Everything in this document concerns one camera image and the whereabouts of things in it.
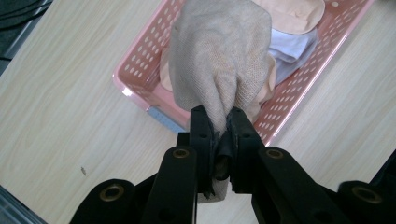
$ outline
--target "beige cloth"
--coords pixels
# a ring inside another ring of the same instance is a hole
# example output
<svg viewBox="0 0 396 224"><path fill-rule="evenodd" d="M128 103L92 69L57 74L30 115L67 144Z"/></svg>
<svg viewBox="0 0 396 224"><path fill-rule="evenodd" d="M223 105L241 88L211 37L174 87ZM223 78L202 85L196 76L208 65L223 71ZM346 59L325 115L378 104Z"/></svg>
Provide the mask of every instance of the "beige cloth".
<svg viewBox="0 0 396 224"><path fill-rule="evenodd" d="M321 20L325 3L323 0L252 0L272 17L274 29L301 35L311 31Z"/></svg>
<svg viewBox="0 0 396 224"><path fill-rule="evenodd" d="M172 84L169 77L169 48L163 48L160 62L160 82L162 86L168 90L173 91ZM262 104L271 99L274 95L274 88L276 84L276 60L271 54L268 54L269 76L265 80L262 88L257 96L253 99L251 104L244 110L250 122L254 123L260 113Z"/></svg>
<svg viewBox="0 0 396 224"><path fill-rule="evenodd" d="M246 109L268 77L270 15L251 0L187 0L172 27L175 102L203 105L222 135L233 106Z"/></svg>

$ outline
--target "pink basket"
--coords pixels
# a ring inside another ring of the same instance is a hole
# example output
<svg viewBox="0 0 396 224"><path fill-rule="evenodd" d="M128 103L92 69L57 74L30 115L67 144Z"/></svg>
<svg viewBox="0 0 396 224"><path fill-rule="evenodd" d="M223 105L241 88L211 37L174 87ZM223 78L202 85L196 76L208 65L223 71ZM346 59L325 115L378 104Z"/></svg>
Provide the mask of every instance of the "pink basket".
<svg viewBox="0 0 396 224"><path fill-rule="evenodd" d="M175 104L172 92L163 88L159 76L161 51L168 44L171 25L184 1L161 2L117 66L113 80L124 95L143 109L149 111L155 107L186 128L190 113ZM265 145L269 145L279 133L374 0L325 2L325 13L318 24L319 43L315 51L303 67L276 87L274 97L262 106L259 119L254 123Z"/></svg>

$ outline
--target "black cable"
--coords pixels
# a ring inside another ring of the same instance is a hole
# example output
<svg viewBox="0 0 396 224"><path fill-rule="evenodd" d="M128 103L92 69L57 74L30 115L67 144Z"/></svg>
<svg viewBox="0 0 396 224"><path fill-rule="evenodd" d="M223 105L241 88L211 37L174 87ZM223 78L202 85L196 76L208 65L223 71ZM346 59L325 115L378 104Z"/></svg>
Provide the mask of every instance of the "black cable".
<svg viewBox="0 0 396 224"><path fill-rule="evenodd" d="M7 61L7 62L11 62L12 59L6 58L6 57L0 57L0 61Z"/></svg>
<svg viewBox="0 0 396 224"><path fill-rule="evenodd" d="M4 13L3 15L0 15L0 17L4 17L4 16L9 15L9 14L12 14L12 13L14 13L14 12L24 10L24 9L26 9L26 8L28 8L28 7L32 6L32 5L34 5L34 4L37 4L37 3L40 2L40 1L41 1L41 0L37 0L37 1L35 1L35 2L31 3L31 4L29 4L29 5L27 5L27 6L25 6L25 7L21 7L21 8L18 8L18 9L15 9L15 10L12 10L12 11L9 11L9 12L6 12L6 13Z"/></svg>
<svg viewBox="0 0 396 224"><path fill-rule="evenodd" d="M32 21L32 20L34 20L34 19L36 19L36 18L38 18L38 17L44 15L44 13L47 11L47 9L48 9L48 7L46 7L45 9L41 10L40 12L36 13L36 14L33 15L32 17L30 17L30 18L28 18L28 19L26 19L26 20L24 20L24 21L15 23L15 24L10 25L10 26L0 27L0 32L18 28L19 26L24 25L26 22Z"/></svg>
<svg viewBox="0 0 396 224"><path fill-rule="evenodd" d="M19 16L23 16L23 15L25 15L25 14L28 13L28 12L32 12L32 11L35 11L36 9L38 9L38 8L48 6L48 5L50 5L51 3L52 3L52 2L49 2L49 3L43 4L43 5L39 6L39 7L34 7L34 8L32 8L32 9L30 9L30 10L28 10L28 11L25 11L25 12L23 12L23 13L21 13L21 14L17 14L17 15L12 15L12 16L8 16L8 17L0 18L0 21L8 20L8 19L11 19L11 18L19 17Z"/></svg>

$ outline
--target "tabletop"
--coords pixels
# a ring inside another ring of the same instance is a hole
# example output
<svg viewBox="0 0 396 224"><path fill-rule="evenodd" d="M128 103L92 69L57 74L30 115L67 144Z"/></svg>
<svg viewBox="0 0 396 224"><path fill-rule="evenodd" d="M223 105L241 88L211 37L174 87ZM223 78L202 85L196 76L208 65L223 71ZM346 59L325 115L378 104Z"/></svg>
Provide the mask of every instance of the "tabletop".
<svg viewBox="0 0 396 224"><path fill-rule="evenodd" d="M177 135L111 75L160 0L57 0L0 77L0 184L67 223L97 184L158 171ZM272 142L321 185L370 181L396 148L396 2L377 0ZM257 223L250 196L198 206L198 223Z"/></svg>

